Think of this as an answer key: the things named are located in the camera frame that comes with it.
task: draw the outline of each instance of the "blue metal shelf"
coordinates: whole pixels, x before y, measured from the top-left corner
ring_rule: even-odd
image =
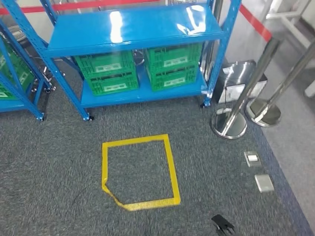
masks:
[[[241,0],[231,0],[222,27],[212,15],[213,0],[202,4],[132,7],[85,14],[56,15],[49,1],[41,0],[54,25],[47,46],[30,25],[14,0],[2,0],[11,16],[45,61],[56,80],[73,103],[83,120],[89,120],[88,107],[144,102],[204,94],[204,104],[210,105],[227,44]],[[211,76],[205,86],[199,74],[194,84],[165,91],[152,92],[143,67],[138,67],[140,88],[134,91],[93,96],[83,82],[81,99],[63,78],[53,58],[89,55],[112,51],[171,46],[184,43],[220,40]]]
[[[34,104],[37,105],[39,100],[37,99],[38,93],[41,93],[42,89],[43,88],[44,83],[39,83],[36,96],[34,97]],[[29,97],[32,91],[32,85],[27,88],[26,94]],[[11,111],[20,111],[20,110],[27,110],[27,106],[26,106],[21,100],[0,100],[0,112],[11,112]]]
[[[45,54],[76,56],[224,38],[206,3],[58,16]]]
[[[99,107],[133,102],[146,102],[178,97],[195,96],[206,93],[208,86],[200,71],[196,82],[162,91],[152,91],[150,80],[144,65],[137,67],[139,88],[131,91],[94,96],[87,82],[83,83],[81,104],[85,108]]]
[[[20,100],[2,100],[0,101],[0,112],[10,112],[26,109],[24,104]]]
[[[15,100],[0,100],[0,112],[10,112],[10,111],[18,111],[18,110],[29,110],[36,117],[38,120],[42,120],[44,114],[40,112],[37,108],[37,103],[39,100],[41,92],[45,86],[46,89],[50,89],[51,84],[48,82],[44,76],[32,61],[15,38],[6,27],[2,20],[0,19],[0,30],[5,35],[5,37],[8,40],[14,50],[18,53],[25,63],[26,63],[29,68],[33,73],[35,78],[37,78],[39,85],[37,86],[37,91],[34,96],[33,101],[29,99],[31,90],[32,88],[32,83],[30,84],[26,92],[24,92],[20,83],[20,80],[16,71],[14,71],[14,66],[11,61],[10,56],[8,55],[6,46],[3,42],[2,38],[0,37],[0,50],[5,58],[5,63],[9,68],[12,77],[14,79],[16,85],[13,84],[11,80],[8,79],[5,75],[0,72],[0,83],[2,86],[6,88],[8,91],[10,91],[12,95],[15,96]]]

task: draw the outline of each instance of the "black object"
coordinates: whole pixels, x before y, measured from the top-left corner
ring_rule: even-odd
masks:
[[[234,226],[221,215],[215,215],[211,219],[217,227],[217,232],[220,236],[236,235]]]

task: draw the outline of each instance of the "small white tile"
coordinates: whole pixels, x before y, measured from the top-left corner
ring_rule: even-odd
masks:
[[[248,160],[249,161],[258,161],[258,157],[257,155],[249,155]]]
[[[261,193],[273,191],[273,184],[269,175],[255,175],[257,186]]]
[[[261,159],[256,151],[245,151],[244,156],[249,167],[261,166]]]

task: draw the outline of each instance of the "shelf board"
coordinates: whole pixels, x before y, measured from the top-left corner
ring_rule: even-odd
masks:
[[[212,41],[225,36],[207,4],[131,7],[60,15],[49,57]]]
[[[81,95],[81,104],[85,108],[88,108],[134,102],[155,101],[201,95],[203,91],[207,90],[207,85],[200,71],[198,71],[196,82],[194,83],[156,92],[151,90],[151,85],[144,66],[137,66],[137,72],[139,79],[138,89],[111,93],[103,96],[94,96],[88,84],[84,81]]]
[[[25,109],[20,100],[0,100],[0,112],[11,112]]]

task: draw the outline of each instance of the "gray carpet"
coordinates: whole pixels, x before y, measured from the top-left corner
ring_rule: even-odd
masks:
[[[79,90],[76,75],[66,77]],[[244,158],[267,144],[257,143],[252,126],[238,140],[218,138],[208,125],[214,108],[199,104],[190,97],[97,108],[90,110],[94,121],[83,122],[58,88],[44,122],[0,114],[0,235],[216,236],[210,219],[218,213],[242,236],[297,235],[276,191],[259,193],[254,175],[267,171]],[[103,142],[165,133],[179,206],[128,212],[102,190]],[[172,196],[161,142],[110,148],[107,184],[124,203]]]

